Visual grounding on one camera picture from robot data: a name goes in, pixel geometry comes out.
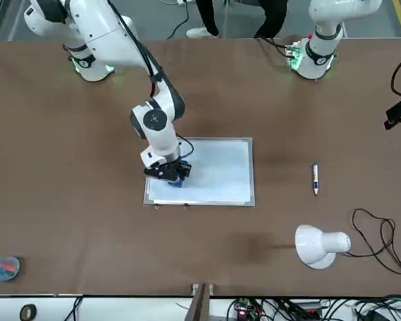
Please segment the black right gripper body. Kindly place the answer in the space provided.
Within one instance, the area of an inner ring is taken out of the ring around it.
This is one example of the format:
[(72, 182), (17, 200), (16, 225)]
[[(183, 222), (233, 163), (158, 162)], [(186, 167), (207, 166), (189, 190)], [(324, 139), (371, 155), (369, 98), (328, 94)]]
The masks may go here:
[(144, 174), (147, 177), (168, 183), (177, 183), (183, 180), (183, 169), (179, 160), (157, 165), (151, 169), (145, 168)]

